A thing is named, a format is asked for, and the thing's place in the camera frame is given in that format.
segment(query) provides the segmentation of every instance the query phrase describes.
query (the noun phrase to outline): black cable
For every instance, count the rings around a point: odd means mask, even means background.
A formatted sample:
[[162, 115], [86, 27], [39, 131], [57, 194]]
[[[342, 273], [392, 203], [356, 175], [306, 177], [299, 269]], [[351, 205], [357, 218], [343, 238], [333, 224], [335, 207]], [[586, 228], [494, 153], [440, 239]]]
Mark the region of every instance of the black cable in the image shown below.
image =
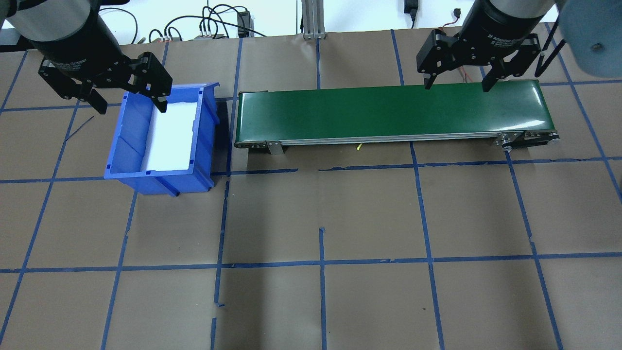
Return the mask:
[[[221, 11], [221, 12], [216, 12], [216, 9], [217, 9], [217, 8], [219, 8], [219, 7], [221, 7], [221, 6], [222, 6], [222, 7], [227, 7], [227, 9], [226, 9], [226, 10], [224, 10], [224, 11]], [[218, 16], [218, 18], [222, 21], [223, 19], [220, 17], [220, 15], [219, 15], [219, 14], [221, 14], [221, 13], [225, 13], [226, 11], [231, 11], [231, 10], [233, 10], [233, 11], [235, 11], [235, 13], [238, 15], [238, 18], [241, 20], [242, 24], [244, 24], [244, 18], [242, 17], [242, 14], [241, 14], [241, 13], [239, 13], [239, 11], [236, 9], [236, 7], [243, 7], [243, 6], [230, 6], [230, 5], [227, 5], [227, 4], [218, 4], [218, 5], [216, 5], [216, 6], [214, 6], [214, 7], [212, 8], [212, 11], [213, 11], [213, 13], [215, 13], [215, 14]]]
[[[169, 28], [169, 26], [170, 26], [173, 22], [175, 22], [175, 21], [177, 21], [177, 20], [179, 20], [179, 19], [183, 19], [183, 18], [200, 18], [200, 19], [203, 19], [204, 17], [203, 17], [203, 16], [195, 16], [195, 15], [179, 16], [179, 17], [173, 18], [173, 19], [172, 19], [172, 20], [171, 20], [171, 21], [170, 21], [170, 22], [169, 22], [169, 23], [168, 23], [168, 24], [164, 27], [164, 29], [165, 29], [165, 30], [166, 30], [166, 29], [168, 29], [168, 28]], [[251, 32], [251, 33], [255, 33], [255, 34], [257, 34], [257, 35], [261, 35], [261, 36], [265, 37], [265, 35], [264, 35], [264, 34], [261, 34], [260, 32], [258, 32], [258, 31], [254, 31], [254, 30], [252, 30], [252, 29], [250, 29], [250, 28], [247, 28], [247, 27], [238, 26], [238, 25], [236, 25], [236, 24], [229, 23], [229, 22], [219, 21], [218, 19], [214, 19], [214, 18], [212, 18], [211, 20], [212, 20], [212, 21], [214, 21], [214, 22], [218, 22], [218, 23], [226, 24], [226, 25], [228, 25], [228, 26], [232, 26], [232, 27], [236, 27], [236, 28], [246, 29], [247, 31], [249, 31], [249, 32]]]
[[175, 27], [169, 27], [169, 37], [170, 37], [170, 39], [173, 40], [173, 34], [170, 33], [171, 29], [175, 29], [175, 32], [177, 32], [177, 35], [179, 35], [179, 41], [183, 41], [182, 34]]
[[160, 37], [164, 37], [161, 31], [158, 31], [157, 29], [151, 29], [151, 31], [149, 32], [149, 42], [151, 42], [151, 34], [153, 34], [154, 32], [157, 32]]
[[[218, 7], [218, 6], [220, 6], [220, 5], [216, 5], [215, 7], [209, 7], [209, 6], [205, 6], [205, 7], [203, 7], [203, 11], [202, 11], [202, 13], [201, 13], [201, 14], [203, 15], [203, 18], [211, 18], [211, 15], [212, 15], [212, 14], [216, 14], [216, 16], [218, 16], [218, 19], [219, 19], [220, 21], [222, 21], [222, 20], [223, 20], [223, 18], [222, 18], [222, 17], [220, 17], [220, 14], [218, 14], [218, 13], [216, 13], [216, 12], [215, 12], [216, 7]], [[209, 14], [207, 17], [205, 17], [205, 9], [210, 10], [210, 14]], [[223, 26], [223, 28], [225, 28], [225, 35], [226, 35], [227, 37], [229, 37], [229, 31], [227, 31], [227, 27], [226, 27], [226, 26]], [[207, 29], [208, 29], [209, 31], [211, 31], [211, 28], [210, 28], [210, 22], [209, 22], [209, 21], [207, 22]]]
[[542, 52], [540, 54], [540, 57], [538, 58], [538, 64], [536, 66], [536, 73], [534, 74], [536, 78], [539, 78], [542, 75], [542, 73], [544, 73], [546, 68], [549, 67], [549, 65], [551, 64], [551, 62], [553, 62], [557, 54], [559, 54], [559, 51], [566, 44], [566, 40], [562, 39], [557, 45], [557, 47], [553, 49], [553, 53], [551, 53], [549, 58], [547, 58], [544, 64], [542, 64], [542, 61], [544, 60], [544, 52], [549, 48], [551, 41], [553, 41], [553, 35], [555, 35], [555, 31], [557, 30], [558, 25], [559, 25], [559, 17], [557, 18], [557, 20], [555, 20], [555, 24], [553, 24], [553, 28], [550, 30], [549, 36], [546, 38], [546, 41], [544, 42], [544, 46], [542, 47]]
[[136, 20], [136, 16], [134, 16], [134, 14], [129, 12], [128, 10], [120, 9], [118, 7], [106, 7], [105, 9], [100, 9], [100, 12], [104, 10], [122, 11], [132, 16], [132, 18], [134, 19], [134, 24], [136, 25], [136, 30], [134, 31], [134, 38], [132, 39], [132, 42], [131, 42], [131, 44], [133, 44], [136, 41], [136, 37], [138, 36], [138, 21]]

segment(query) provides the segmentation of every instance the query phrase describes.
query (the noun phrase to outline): power adapter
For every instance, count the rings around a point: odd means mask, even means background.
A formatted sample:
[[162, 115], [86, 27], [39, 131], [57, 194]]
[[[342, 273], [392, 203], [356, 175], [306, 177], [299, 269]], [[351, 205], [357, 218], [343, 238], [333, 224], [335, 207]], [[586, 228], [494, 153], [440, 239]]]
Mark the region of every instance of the power adapter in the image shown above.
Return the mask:
[[[238, 26], [254, 29], [253, 28], [253, 19], [251, 18], [251, 13], [249, 11], [241, 11], [238, 16]], [[243, 28], [238, 28], [238, 37], [254, 37], [254, 33], [247, 31]]]
[[410, 14], [414, 22], [419, 10], [419, 0], [404, 0], [404, 13]]

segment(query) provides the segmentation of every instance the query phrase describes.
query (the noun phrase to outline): connector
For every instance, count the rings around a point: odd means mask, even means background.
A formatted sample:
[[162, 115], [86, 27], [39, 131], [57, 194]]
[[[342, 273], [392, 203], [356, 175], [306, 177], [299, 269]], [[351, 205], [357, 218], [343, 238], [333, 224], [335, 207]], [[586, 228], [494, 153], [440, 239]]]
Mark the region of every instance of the connector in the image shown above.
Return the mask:
[[419, 10], [419, 0], [404, 0], [404, 13], [411, 15], [412, 27], [415, 26], [415, 19], [417, 18], [417, 11]]
[[417, 10], [419, 10], [419, 0], [404, 0], [404, 13], [413, 14], [412, 11], [417, 14]]

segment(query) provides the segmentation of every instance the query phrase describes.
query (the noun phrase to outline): blue plastic bin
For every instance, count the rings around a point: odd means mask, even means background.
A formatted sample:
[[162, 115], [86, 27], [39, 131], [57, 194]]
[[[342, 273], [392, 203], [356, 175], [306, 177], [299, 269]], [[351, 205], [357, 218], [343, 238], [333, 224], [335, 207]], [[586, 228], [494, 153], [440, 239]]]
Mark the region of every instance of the blue plastic bin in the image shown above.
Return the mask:
[[117, 179], [141, 194], [169, 194], [174, 197], [180, 193], [206, 192], [214, 187], [214, 182], [210, 179], [210, 168], [214, 130], [218, 124], [214, 88], [219, 85], [207, 83], [172, 87], [168, 97], [169, 104], [199, 103], [192, 126], [192, 149], [188, 169], [170, 171], [141, 171], [155, 107], [145, 96], [125, 93], [104, 178]]

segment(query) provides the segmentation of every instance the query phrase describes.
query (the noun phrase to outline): blue tape line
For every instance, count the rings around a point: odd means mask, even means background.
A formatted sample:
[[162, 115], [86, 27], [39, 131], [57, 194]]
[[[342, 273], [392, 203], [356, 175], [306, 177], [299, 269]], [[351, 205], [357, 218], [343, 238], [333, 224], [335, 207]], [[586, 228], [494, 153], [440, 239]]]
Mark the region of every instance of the blue tape line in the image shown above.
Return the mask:
[[404, 86], [404, 75], [402, 74], [402, 62], [399, 60], [399, 50], [397, 49], [397, 40], [395, 39], [395, 31], [391, 29], [391, 40], [393, 40], [393, 50], [395, 50], [395, 60], [397, 61], [397, 72], [399, 74], [399, 84]]
[[233, 155], [233, 128], [236, 125], [236, 101], [238, 100], [239, 66], [242, 62], [242, 43], [243, 38], [239, 38], [238, 56], [235, 63], [235, 79], [233, 80], [233, 102], [231, 104], [231, 118], [229, 121], [229, 149], [227, 152], [227, 174], [231, 173], [231, 156]]
[[27, 184], [31, 182], [50, 182], [52, 179], [18, 179], [18, 180], [0, 180], [0, 184]]
[[[546, 26], [547, 31], [550, 33], [549, 24], [545, 23], [545, 26]], [[551, 42], [553, 43], [554, 47], [557, 47], [557, 43], [555, 39], [552, 39]], [[577, 89], [575, 88], [575, 85], [572, 82], [572, 77], [570, 77], [570, 72], [568, 71], [568, 68], [566, 67], [566, 63], [564, 62], [564, 58], [562, 57], [562, 55], [559, 55], [559, 60], [562, 64], [562, 68], [564, 69], [564, 74], [566, 74], [566, 79], [568, 79], [568, 83], [570, 83], [570, 89], [572, 90], [572, 95], [574, 95], [575, 100], [577, 101], [577, 104], [579, 105], [579, 109], [581, 110], [583, 119], [585, 120], [585, 123], [587, 124], [588, 129], [590, 130], [590, 133], [592, 134], [592, 138], [594, 139], [594, 143], [596, 143], [598, 152], [600, 153], [600, 156], [602, 157], [603, 162], [605, 162], [605, 167], [607, 168], [607, 172], [609, 173], [609, 177], [611, 178], [613, 187], [615, 188], [616, 194], [618, 195], [618, 200], [622, 204], [622, 191], [620, 191], [618, 180], [616, 179], [616, 176], [613, 174], [613, 170], [611, 168], [611, 165], [609, 164], [609, 160], [607, 160], [607, 157], [605, 155], [605, 150], [600, 144], [600, 141], [598, 140], [598, 136], [596, 135], [596, 131], [594, 130], [594, 127], [592, 126], [592, 123], [590, 121], [590, 117], [587, 115], [587, 112], [585, 111], [585, 108], [583, 107], [583, 103], [581, 102], [581, 99], [579, 98], [579, 94], [577, 93]]]
[[617, 84], [622, 83], [622, 80], [592, 80], [591, 82], [559, 82], [559, 83], [540, 83], [543, 87], [557, 87], [568, 85], [598, 85], [598, 84]]
[[[589, 253], [550, 253], [538, 254], [539, 259], [580, 259], [580, 258], [618, 258], [622, 252], [589, 252]], [[507, 260], [531, 260], [533, 255], [482, 255], [474, 257], [435, 257], [437, 262], [493, 262]], [[320, 266], [324, 265], [377, 265], [391, 263], [427, 263], [428, 258], [384, 258], [384, 259], [344, 259], [344, 260], [302, 260], [293, 262], [268, 263], [204, 263], [189, 265], [137, 265], [123, 266], [122, 271], [172, 271], [172, 270], [214, 270], [217, 268], [274, 268], [293, 266]], [[105, 272], [116, 271], [115, 266], [95, 267], [39, 267], [26, 268], [26, 273], [55, 273], [55, 272]], [[0, 268], [0, 273], [19, 273], [19, 268]]]
[[128, 222], [125, 226], [125, 234], [123, 235], [123, 243], [121, 244], [121, 252], [119, 253], [119, 262], [115, 268], [113, 290], [110, 294], [110, 303], [108, 304], [108, 313], [106, 314], [106, 324], [104, 325], [104, 335], [101, 338], [101, 350], [106, 349], [106, 342], [108, 342], [108, 331], [110, 330], [110, 321], [113, 317], [114, 301], [116, 300], [116, 292], [119, 288], [119, 279], [121, 278], [121, 270], [123, 267], [123, 259], [125, 258], [125, 250], [128, 246], [128, 232], [132, 225], [132, 219], [134, 218], [134, 208], [136, 207], [136, 198], [138, 192], [134, 191], [132, 196], [132, 204], [129, 206]]
[[529, 260], [533, 255], [491, 255], [483, 257], [444, 257], [434, 258], [434, 262], [495, 262], [506, 260]]
[[391, 164], [391, 165], [361, 165], [361, 166], [335, 166], [330, 169], [319, 169], [318, 171], [342, 171], [342, 170], [370, 170], [370, 169], [403, 169], [412, 168], [412, 164]]
[[560, 158], [560, 159], [528, 159], [528, 160], [512, 160], [513, 164], [541, 164], [541, 163], [576, 163], [576, 162], [596, 162], [603, 161], [603, 158]]
[[169, 42], [166, 42], [166, 44], [164, 44], [164, 53], [162, 54], [162, 66], [164, 66], [166, 64], [166, 57], [169, 54]]
[[105, 180], [103, 176], [61, 177], [60, 179], [54, 179], [54, 182], [102, 181], [102, 180]]
[[327, 335], [326, 335], [326, 274], [324, 264], [324, 227], [320, 227], [320, 301], [322, 312], [322, 350], [327, 350]]
[[320, 39], [315, 40], [315, 72], [317, 74], [317, 90], [319, 90], [322, 86], [322, 78], [320, 76]]
[[19, 66], [17, 66], [17, 71], [13, 76], [13, 81], [9, 86], [9, 90], [6, 92], [6, 96], [4, 97], [4, 101], [2, 102], [2, 106], [0, 106], [0, 114], [5, 110], [6, 103], [9, 101], [9, 96], [11, 96], [11, 92], [13, 91], [13, 87], [15, 86], [15, 82], [17, 81], [17, 77], [19, 76], [19, 72], [22, 70], [22, 66], [24, 66], [24, 61], [26, 61], [26, 54], [28, 51], [24, 51], [24, 55], [22, 56], [22, 60], [19, 62]]
[[116, 271], [114, 266], [86, 266], [86, 267], [31, 267], [26, 268], [27, 273], [36, 272], [101, 272]]
[[268, 169], [268, 170], [244, 170], [244, 171], [232, 171], [231, 175], [283, 174], [283, 173], [295, 173], [297, 171], [298, 171], [298, 168]]
[[428, 234], [428, 226], [427, 221], [425, 219], [425, 206], [424, 206], [424, 197], [423, 192], [421, 191], [421, 181], [419, 176], [419, 165], [417, 163], [417, 155], [415, 154], [415, 147], [410, 142], [411, 146], [411, 157], [412, 163], [415, 169], [415, 184], [417, 186], [417, 198], [419, 200], [419, 211], [421, 214], [421, 224], [424, 230], [424, 241], [425, 241], [425, 255], [428, 261], [428, 273], [430, 275], [430, 287], [432, 289], [432, 303], [434, 304], [434, 318], [436, 319], [436, 330], [439, 334], [439, 347], [440, 350], [445, 350], [445, 340], [443, 337], [443, 326], [440, 320], [440, 309], [439, 309], [439, 296], [436, 290], [436, 279], [434, 277], [434, 258], [432, 256], [432, 247], [430, 246], [430, 236]]
[[173, 270], [213, 270], [220, 268], [217, 263], [197, 263], [188, 265], [138, 265], [123, 266], [122, 271], [173, 271]]
[[472, 162], [456, 162], [456, 163], [421, 163], [421, 164], [417, 164], [417, 167], [425, 168], [429, 166], [449, 166], [449, 165], [472, 166], [472, 165], [499, 165], [499, 164], [507, 164], [507, 162], [506, 161], [472, 161]]
[[531, 253], [534, 258], [534, 262], [536, 263], [536, 270], [538, 272], [538, 278], [540, 279], [540, 286], [542, 288], [542, 294], [544, 295], [544, 303], [546, 304], [547, 311], [549, 313], [549, 319], [551, 326], [553, 328], [553, 334], [555, 335], [555, 342], [557, 343], [558, 350], [563, 350], [564, 345], [562, 345], [562, 338], [559, 335], [559, 329], [557, 328], [557, 321], [555, 320], [555, 314], [553, 313], [553, 307], [550, 303], [549, 291], [546, 287], [546, 282], [544, 281], [544, 274], [542, 273], [542, 266], [540, 265], [540, 260], [538, 257], [538, 251], [536, 249], [536, 244], [532, 240], [532, 231], [531, 226], [529, 225], [529, 219], [527, 218], [527, 210], [525, 210], [525, 203], [522, 200], [521, 189], [518, 185], [518, 179], [516, 177], [516, 172], [514, 171], [514, 165], [512, 164], [512, 158], [509, 153], [506, 152], [506, 159], [508, 160], [508, 167], [510, 175], [512, 176], [512, 183], [514, 184], [514, 190], [516, 191], [516, 199], [518, 200], [519, 207], [521, 208], [522, 219], [525, 224], [525, 230], [527, 231], [527, 237], [529, 239], [529, 245], [531, 246]]
[[216, 318], [211, 319], [211, 331], [210, 331], [210, 350], [214, 350], [216, 343]]
[[540, 259], [574, 259], [574, 258], [616, 258], [622, 257], [622, 252], [601, 252], [601, 253], [558, 253], [541, 254]]
[[[229, 185], [230, 181], [227, 180], [225, 184], [225, 196], [223, 198], [223, 215], [220, 221], [220, 240], [218, 242], [218, 264], [223, 263], [223, 252], [225, 249], [225, 230], [227, 225], [227, 209], [229, 207]], [[214, 285], [214, 303], [217, 303], [220, 298], [220, 277], [222, 269], [219, 268], [216, 271], [216, 282]]]
[[[69, 121], [69, 125], [67, 126], [67, 131], [65, 132], [65, 139], [69, 135], [72, 130], [73, 121], [76, 118], [76, 113], [78, 112], [77, 108], [74, 108], [72, 118]], [[52, 173], [52, 178], [50, 180], [50, 184], [47, 187], [47, 192], [45, 193], [45, 198], [43, 204], [41, 205], [41, 210], [39, 212], [39, 216], [37, 218], [37, 223], [35, 224], [35, 229], [32, 233], [32, 237], [30, 238], [30, 243], [28, 244], [28, 249], [26, 250], [26, 255], [24, 257], [24, 262], [22, 263], [22, 268], [20, 269], [19, 276], [17, 277], [17, 283], [15, 285], [15, 289], [13, 289], [13, 295], [11, 296], [11, 302], [9, 303], [9, 307], [7, 309], [7, 313], [4, 317], [4, 322], [2, 323], [2, 330], [0, 330], [0, 345], [2, 344], [2, 340], [4, 339], [4, 333], [6, 332], [6, 328], [9, 324], [9, 319], [11, 318], [11, 313], [13, 311], [13, 306], [15, 305], [15, 300], [17, 299], [17, 294], [19, 293], [19, 288], [22, 285], [22, 279], [24, 278], [24, 274], [26, 273], [26, 266], [28, 265], [28, 260], [30, 259], [30, 255], [32, 253], [32, 247], [35, 244], [35, 240], [37, 239], [37, 234], [39, 233], [39, 227], [41, 226], [41, 221], [43, 220], [43, 215], [45, 212], [45, 208], [47, 206], [47, 202], [50, 199], [50, 193], [52, 193], [52, 186], [54, 185], [54, 178], [58, 173], [58, 167], [60, 166], [60, 160], [63, 158], [63, 153], [65, 152], [65, 146], [67, 144], [63, 142], [60, 147], [60, 151], [58, 152], [58, 158], [56, 159], [56, 165], [54, 166], [54, 172]]]

